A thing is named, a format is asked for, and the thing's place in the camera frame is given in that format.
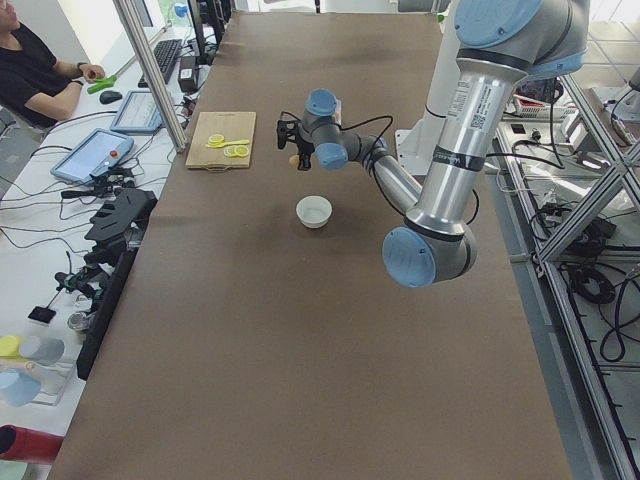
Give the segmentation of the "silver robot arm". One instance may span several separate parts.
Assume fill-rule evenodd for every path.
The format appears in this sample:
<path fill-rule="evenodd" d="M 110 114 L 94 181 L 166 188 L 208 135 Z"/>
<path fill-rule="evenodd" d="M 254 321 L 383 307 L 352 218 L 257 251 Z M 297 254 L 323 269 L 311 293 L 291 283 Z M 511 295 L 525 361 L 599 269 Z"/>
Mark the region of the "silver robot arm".
<path fill-rule="evenodd" d="M 388 274 L 406 287 L 451 280 L 474 264 L 475 237 L 463 220 L 496 127 L 515 87 L 526 80 L 579 70 L 586 51 L 587 1 L 461 1 L 447 25 L 460 42 L 459 77 L 426 177 L 418 183 L 378 136 L 348 132 L 336 120 L 337 99 L 312 91 L 291 132 L 300 167 L 317 157 L 326 170 L 357 162 L 404 224 L 388 233 L 382 256 Z"/>

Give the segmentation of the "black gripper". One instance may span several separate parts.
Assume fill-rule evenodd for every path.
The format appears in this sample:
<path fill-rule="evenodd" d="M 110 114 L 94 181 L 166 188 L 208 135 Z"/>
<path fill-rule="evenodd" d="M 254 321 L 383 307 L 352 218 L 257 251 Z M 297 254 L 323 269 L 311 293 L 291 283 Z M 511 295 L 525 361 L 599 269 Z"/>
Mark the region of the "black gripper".
<path fill-rule="evenodd" d="M 296 135 L 298 154 L 296 155 L 296 168 L 298 170 L 311 169 L 311 155 L 315 151 L 312 142 L 305 140 L 300 134 Z"/>

